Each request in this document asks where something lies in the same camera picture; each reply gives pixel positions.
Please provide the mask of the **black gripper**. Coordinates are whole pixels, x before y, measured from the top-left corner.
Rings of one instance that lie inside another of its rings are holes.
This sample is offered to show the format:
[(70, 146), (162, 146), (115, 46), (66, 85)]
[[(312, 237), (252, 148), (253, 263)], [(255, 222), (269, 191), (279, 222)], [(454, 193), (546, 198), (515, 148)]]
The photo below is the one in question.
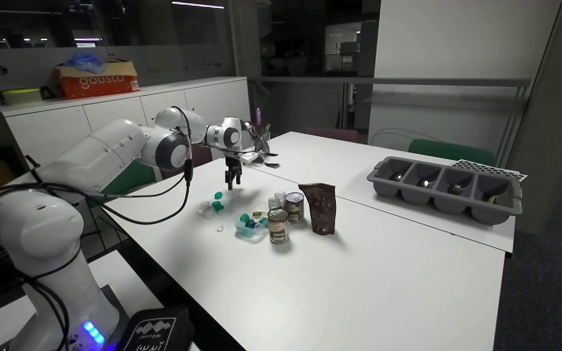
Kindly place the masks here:
[(242, 161), (240, 161), (240, 157), (230, 157), (230, 156), (226, 156), (226, 157), (224, 157), (224, 163), (226, 163), (226, 171), (224, 171), (224, 175), (226, 175), (226, 189), (232, 191), (232, 179), (230, 179), (230, 177), (234, 177), (234, 183), (240, 185)]

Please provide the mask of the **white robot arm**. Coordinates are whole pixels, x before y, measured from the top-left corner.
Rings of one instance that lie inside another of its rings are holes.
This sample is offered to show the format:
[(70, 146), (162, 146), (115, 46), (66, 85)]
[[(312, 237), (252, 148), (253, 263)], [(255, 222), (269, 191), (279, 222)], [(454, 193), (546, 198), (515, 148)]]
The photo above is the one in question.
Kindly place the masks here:
[(33, 315), (13, 335), (10, 351), (95, 351), (119, 325), (119, 310), (82, 253), (78, 198), (103, 195), (134, 161), (191, 175), (197, 146), (214, 148), (238, 163), (246, 128), (240, 117), (209, 122), (170, 105), (150, 126), (111, 120), (58, 157), (2, 185), (0, 245), (33, 304)]

